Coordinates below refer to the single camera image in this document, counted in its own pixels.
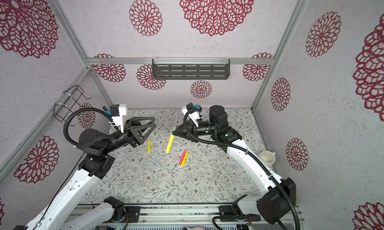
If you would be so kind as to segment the pink highlighter pen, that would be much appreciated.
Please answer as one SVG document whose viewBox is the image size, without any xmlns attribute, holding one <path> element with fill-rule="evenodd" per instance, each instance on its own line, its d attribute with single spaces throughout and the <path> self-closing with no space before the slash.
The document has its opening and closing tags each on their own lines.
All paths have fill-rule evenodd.
<svg viewBox="0 0 384 230">
<path fill-rule="evenodd" d="M 183 154 L 182 154 L 182 156 L 181 156 L 181 159 L 180 159 L 180 161 L 179 161 L 179 166 L 182 165 L 182 163 L 183 163 L 183 161 L 184 161 L 184 159 L 185 159 L 185 155 L 186 155 L 186 153 L 187 153 L 187 149 L 184 150 L 184 152 L 183 152 Z"/>
</svg>

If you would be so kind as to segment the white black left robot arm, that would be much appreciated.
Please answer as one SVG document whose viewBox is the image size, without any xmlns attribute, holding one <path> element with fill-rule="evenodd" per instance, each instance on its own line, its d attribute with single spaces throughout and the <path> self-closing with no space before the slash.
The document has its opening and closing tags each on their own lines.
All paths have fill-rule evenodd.
<svg viewBox="0 0 384 230">
<path fill-rule="evenodd" d="M 87 155 L 72 178 L 49 205 L 25 226 L 16 230 L 92 230 L 96 226 L 126 219 L 123 202 L 109 197 L 96 208 L 69 221 L 68 217 L 80 200 L 99 183 L 112 167 L 115 159 L 109 153 L 123 146 L 133 148 L 143 144 L 155 129 L 155 117 L 133 117 L 126 120 L 126 130 L 104 134 L 94 129 L 83 131 L 75 146 Z"/>
</svg>

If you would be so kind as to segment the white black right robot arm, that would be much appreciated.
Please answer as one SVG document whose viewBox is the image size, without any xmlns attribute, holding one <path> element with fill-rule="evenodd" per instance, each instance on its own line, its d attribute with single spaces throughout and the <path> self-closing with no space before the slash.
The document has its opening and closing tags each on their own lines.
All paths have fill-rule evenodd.
<svg viewBox="0 0 384 230">
<path fill-rule="evenodd" d="M 256 183 L 261 198 L 242 196 L 231 206 L 229 213 L 222 213 L 213 218 L 220 220 L 254 220 L 262 217 L 267 223 L 278 224 L 283 230 L 286 226 L 281 218 L 292 213 L 294 225 L 301 229 L 296 210 L 296 184 L 290 179 L 283 179 L 248 147 L 243 137 L 228 122 L 225 108 L 211 106 L 209 120 L 202 118 L 202 107 L 189 103 L 182 108 L 183 123 L 173 131 L 173 135 L 206 145 L 216 145 L 233 158 Z"/>
</svg>

